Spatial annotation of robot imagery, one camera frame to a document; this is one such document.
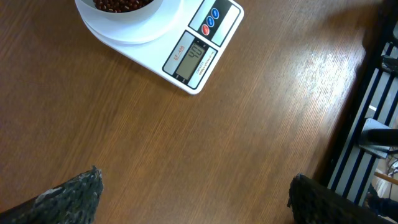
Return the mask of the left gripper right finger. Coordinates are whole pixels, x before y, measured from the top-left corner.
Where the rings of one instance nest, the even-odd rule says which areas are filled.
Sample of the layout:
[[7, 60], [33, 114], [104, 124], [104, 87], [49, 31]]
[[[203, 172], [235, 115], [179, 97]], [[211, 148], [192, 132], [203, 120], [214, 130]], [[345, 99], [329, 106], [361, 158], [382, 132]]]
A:
[[290, 183], [289, 201], [295, 223], [389, 224], [303, 174]]

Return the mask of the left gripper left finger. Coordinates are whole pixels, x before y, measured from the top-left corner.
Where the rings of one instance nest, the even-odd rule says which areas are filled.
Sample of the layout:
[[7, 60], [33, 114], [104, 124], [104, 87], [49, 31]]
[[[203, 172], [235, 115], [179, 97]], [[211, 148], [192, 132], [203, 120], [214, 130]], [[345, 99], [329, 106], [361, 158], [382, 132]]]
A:
[[101, 170], [93, 167], [1, 213], [1, 223], [93, 223], [103, 192]]

